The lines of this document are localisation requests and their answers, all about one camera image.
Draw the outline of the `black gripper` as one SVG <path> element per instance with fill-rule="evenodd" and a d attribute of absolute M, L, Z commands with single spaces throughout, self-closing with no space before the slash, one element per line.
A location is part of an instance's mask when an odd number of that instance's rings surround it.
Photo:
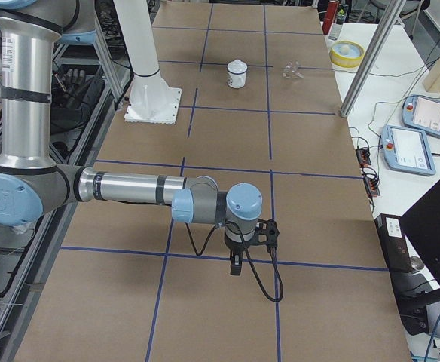
<path fill-rule="evenodd" d="M 228 241 L 228 249 L 230 250 L 231 262 L 230 275 L 240 276 L 243 262 L 243 244 L 241 242 Z"/>

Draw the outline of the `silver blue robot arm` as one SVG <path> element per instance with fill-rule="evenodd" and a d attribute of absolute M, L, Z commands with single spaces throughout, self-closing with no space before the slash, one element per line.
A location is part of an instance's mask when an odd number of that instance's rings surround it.
<path fill-rule="evenodd" d="M 99 172 L 50 157 L 53 46 L 63 36 L 93 43 L 95 17 L 92 1 L 0 1 L 0 224 L 24 225 L 76 201 L 167 205 L 176 222 L 222 227 L 231 274 L 238 275 L 261 231 L 262 196 L 254 185 L 221 192 L 207 176 Z"/>

